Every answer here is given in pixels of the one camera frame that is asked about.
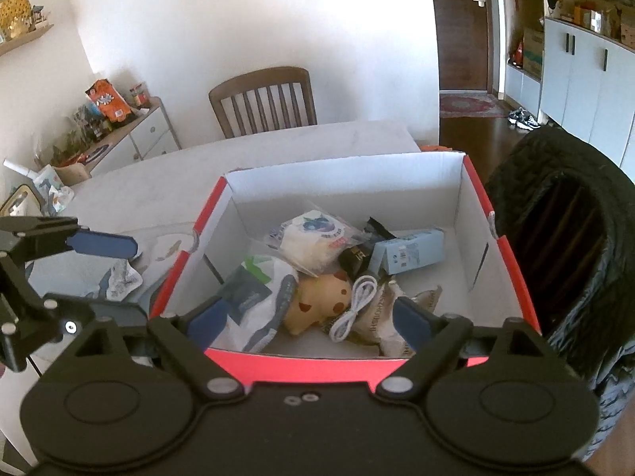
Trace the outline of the white printed snack pouch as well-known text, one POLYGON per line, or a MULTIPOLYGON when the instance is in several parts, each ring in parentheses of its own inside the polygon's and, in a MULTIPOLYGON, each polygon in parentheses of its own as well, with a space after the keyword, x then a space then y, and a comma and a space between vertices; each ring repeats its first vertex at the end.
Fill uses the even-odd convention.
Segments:
POLYGON ((378 293, 356 317, 346 338, 356 344, 375 346, 379 355, 387 358, 410 358, 413 349, 400 335, 393 322, 394 306, 399 298, 407 298, 396 279, 385 282, 378 293))

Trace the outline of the white green grey tissue pack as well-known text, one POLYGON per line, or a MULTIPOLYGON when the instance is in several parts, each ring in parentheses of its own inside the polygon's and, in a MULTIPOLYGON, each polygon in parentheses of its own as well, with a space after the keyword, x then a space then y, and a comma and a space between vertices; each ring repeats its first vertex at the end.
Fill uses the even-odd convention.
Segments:
POLYGON ((298 272, 273 256, 249 256, 224 282, 226 324, 213 348, 260 353, 277 335, 298 288, 298 272))

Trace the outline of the light blue small carton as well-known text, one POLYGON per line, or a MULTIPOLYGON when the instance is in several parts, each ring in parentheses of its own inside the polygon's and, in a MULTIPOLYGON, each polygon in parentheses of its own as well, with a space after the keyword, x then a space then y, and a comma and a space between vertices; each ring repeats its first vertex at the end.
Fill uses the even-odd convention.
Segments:
POLYGON ((445 260, 445 234, 440 229, 419 231, 375 243, 368 271, 397 275, 445 260))

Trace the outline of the tan spotted plush toy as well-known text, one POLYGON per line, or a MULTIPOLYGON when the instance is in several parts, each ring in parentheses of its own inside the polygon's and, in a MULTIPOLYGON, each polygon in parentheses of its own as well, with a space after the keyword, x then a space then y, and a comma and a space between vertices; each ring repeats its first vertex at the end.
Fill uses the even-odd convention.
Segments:
POLYGON ((350 307, 351 300, 352 285, 346 272, 301 276, 283 319, 284 327, 297 336, 316 324, 340 316, 350 307))

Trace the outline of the blueberry bread clear package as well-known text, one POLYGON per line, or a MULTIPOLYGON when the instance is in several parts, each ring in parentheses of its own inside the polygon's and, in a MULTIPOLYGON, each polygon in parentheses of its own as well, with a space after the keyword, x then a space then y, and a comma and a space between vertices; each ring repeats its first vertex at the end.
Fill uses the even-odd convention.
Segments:
POLYGON ((265 244, 304 274, 325 273, 348 248, 368 241, 370 234, 321 209, 309 209, 273 228, 265 244))

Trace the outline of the black gold snack packet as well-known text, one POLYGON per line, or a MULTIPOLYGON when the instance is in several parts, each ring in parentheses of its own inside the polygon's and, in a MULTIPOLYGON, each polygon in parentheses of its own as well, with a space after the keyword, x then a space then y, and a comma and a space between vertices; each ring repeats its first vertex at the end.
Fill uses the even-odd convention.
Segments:
POLYGON ((351 282, 366 273, 375 244, 395 238, 391 231, 372 217, 368 218, 362 232, 363 242, 347 248, 338 257, 340 268, 346 272, 351 282))

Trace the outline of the colourful tissue pack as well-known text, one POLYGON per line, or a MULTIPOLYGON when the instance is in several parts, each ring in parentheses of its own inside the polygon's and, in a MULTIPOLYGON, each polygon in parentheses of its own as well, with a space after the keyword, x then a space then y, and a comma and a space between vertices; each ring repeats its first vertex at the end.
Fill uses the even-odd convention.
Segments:
POLYGON ((35 189, 45 199, 52 214, 59 214, 71 203, 74 191, 62 183, 51 165, 46 165, 33 180, 35 189))

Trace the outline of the red and white cardboard box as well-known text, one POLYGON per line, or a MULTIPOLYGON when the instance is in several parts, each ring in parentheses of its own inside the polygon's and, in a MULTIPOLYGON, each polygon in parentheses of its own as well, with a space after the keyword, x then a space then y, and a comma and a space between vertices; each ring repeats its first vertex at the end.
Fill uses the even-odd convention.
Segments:
POLYGON ((328 159, 221 177, 152 307, 240 382, 368 382, 417 350, 402 317, 535 323, 470 159, 328 159))

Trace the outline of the white sideboard cabinet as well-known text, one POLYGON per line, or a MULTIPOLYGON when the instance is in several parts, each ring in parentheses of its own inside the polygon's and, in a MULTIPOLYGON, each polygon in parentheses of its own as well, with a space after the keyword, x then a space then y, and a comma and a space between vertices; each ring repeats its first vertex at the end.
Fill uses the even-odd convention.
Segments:
POLYGON ((114 130, 77 157, 77 161, 56 167, 62 183, 74 186, 98 175, 135 165, 138 162, 174 153, 181 148, 171 121, 158 97, 141 109, 134 121, 114 130))

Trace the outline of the orange snack bag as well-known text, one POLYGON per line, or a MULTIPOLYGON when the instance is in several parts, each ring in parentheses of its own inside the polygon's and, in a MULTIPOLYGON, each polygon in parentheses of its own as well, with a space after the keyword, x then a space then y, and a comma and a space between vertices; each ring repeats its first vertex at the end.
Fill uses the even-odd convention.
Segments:
POLYGON ((85 94, 113 127, 123 127, 135 120, 133 109, 108 79, 96 80, 85 94))

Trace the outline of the orange paper bag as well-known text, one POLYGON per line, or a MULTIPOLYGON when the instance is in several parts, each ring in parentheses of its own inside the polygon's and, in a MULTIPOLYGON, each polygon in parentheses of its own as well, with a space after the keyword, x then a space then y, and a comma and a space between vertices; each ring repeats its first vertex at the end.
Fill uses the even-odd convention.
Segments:
POLYGON ((451 147, 442 145, 419 145, 421 152, 453 152, 451 147))

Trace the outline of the red patterned door rug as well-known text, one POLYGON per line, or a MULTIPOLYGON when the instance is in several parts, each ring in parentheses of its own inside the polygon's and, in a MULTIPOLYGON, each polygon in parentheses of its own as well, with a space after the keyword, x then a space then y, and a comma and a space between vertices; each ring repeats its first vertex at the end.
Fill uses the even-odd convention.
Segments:
POLYGON ((508 107, 488 92, 441 91, 439 112, 441 118, 500 118, 507 116, 508 107))

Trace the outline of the brown wooden chair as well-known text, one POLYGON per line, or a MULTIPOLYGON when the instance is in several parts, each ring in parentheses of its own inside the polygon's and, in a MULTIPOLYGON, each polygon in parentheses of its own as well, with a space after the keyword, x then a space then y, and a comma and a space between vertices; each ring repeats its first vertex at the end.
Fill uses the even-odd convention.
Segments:
POLYGON ((275 67, 238 75, 208 93, 226 139, 318 123, 310 73, 275 67))

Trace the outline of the brown wooden door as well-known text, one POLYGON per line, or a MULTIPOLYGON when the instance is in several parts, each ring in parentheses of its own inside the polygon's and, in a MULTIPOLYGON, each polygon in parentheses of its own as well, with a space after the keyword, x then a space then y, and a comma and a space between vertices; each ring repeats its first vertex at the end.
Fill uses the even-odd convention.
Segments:
POLYGON ((490 86, 491 0, 434 0, 442 91, 490 86))

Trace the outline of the white wall cabinet unit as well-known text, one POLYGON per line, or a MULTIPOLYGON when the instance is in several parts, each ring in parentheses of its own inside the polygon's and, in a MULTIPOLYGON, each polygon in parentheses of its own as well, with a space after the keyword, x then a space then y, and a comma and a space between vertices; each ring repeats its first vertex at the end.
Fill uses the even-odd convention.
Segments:
POLYGON ((505 0, 504 97, 634 173, 634 0, 505 0))

